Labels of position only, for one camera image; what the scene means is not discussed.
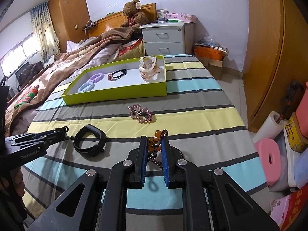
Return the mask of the left hand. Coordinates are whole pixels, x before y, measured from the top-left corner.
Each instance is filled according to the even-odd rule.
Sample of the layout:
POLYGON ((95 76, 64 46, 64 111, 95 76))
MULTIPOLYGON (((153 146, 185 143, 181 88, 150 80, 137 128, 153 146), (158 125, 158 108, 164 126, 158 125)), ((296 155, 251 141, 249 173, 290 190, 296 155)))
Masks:
MULTIPOLYGON (((14 177, 13 177, 13 184, 15 186, 16 189, 16 193, 20 196, 23 197, 24 196, 24 181, 23 181, 23 173, 21 171, 21 167, 17 168, 17 171, 13 173, 14 177)), ((1 177, 1 190, 7 188, 9 186, 9 182, 1 177)))

